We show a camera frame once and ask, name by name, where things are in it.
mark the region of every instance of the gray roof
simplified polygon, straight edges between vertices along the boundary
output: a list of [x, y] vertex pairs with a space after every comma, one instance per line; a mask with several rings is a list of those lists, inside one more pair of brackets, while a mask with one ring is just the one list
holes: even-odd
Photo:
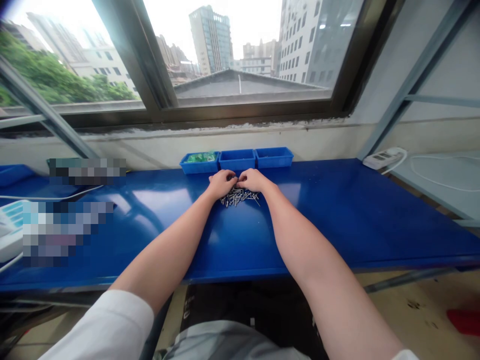
[[239, 95], [240, 84], [242, 95], [325, 90], [324, 87], [232, 69], [215, 72], [211, 75], [174, 86], [173, 88], [179, 99], [225, 97]]

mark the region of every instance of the blue plastic bin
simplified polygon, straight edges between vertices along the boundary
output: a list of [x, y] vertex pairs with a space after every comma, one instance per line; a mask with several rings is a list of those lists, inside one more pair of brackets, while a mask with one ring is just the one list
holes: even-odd
[[294, 154], [288, 147], [266, 147], [255, 149], [258, 168], [283, 168], [292, 166]]
[[246, 170], [255, 168], [255, 153], [253, 149], [222, 151], [220, 167], [228, 170]]
[[185, 162], [190, 155], [199, 152], [190, 152], [180, 161], [180, 166], [185, 174], [216, 173], [219, 171], [219, 152], [215, 151], [215, 160], [205, 162]]
[[23, 164], [0, 165], [0, 187], [7, 187], [35, 173]]

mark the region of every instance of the hand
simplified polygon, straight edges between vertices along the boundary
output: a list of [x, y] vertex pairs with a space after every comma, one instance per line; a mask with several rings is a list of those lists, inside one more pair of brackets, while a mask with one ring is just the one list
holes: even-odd
[[264, 192], [274, 183], [268, 180], [257, 169], [248, 169], [241, 173], [238, 183], [239, 188], [246, 188], [253, 192]]
[[223, 198], [237, 183], [238, 178], [232, 170], [220, 170], [215, 175], [208, 178], [210, 185], [205, 190], [214, 200]]

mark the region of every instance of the floor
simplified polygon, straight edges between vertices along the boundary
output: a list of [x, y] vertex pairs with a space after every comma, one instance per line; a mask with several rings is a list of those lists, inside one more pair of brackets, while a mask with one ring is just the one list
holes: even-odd
[[[374, 272], [359, 274], [357, 278], [365, 286], [400, 274]], [[171, 345], [179, 333], [186, 290], [186, 286], [179, 286], [173, 295], [158, 350]], [[446, 316], [447, 309], [480, 308], [480, 271], [444, 275], [373, 293], [370, 297], [400, 340], [419, 359], [480, 359], [480, 338], [458, 333]], [[84, 313], [84, 309], [74, 309], [33, 328], [6, 359], [38, 359]]]

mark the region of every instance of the white power strip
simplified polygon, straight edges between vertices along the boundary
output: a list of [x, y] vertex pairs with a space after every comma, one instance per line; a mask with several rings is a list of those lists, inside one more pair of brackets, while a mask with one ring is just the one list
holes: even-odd
[[0, 207], [0, 263], [5, 263], [22, 253], [26, 202], [29, 201], [15, 201]]
[[[395, 167], [400, 165], [407, 158], [407, 151], [401, 147], [391, 147], [384, 151], [376, 152], [363, 159], [363, 165], [374, 170], [384, 168], [395, 162], [398, 162]], [[393, 167], [385, 171], [383, 174], [393, 170]]]

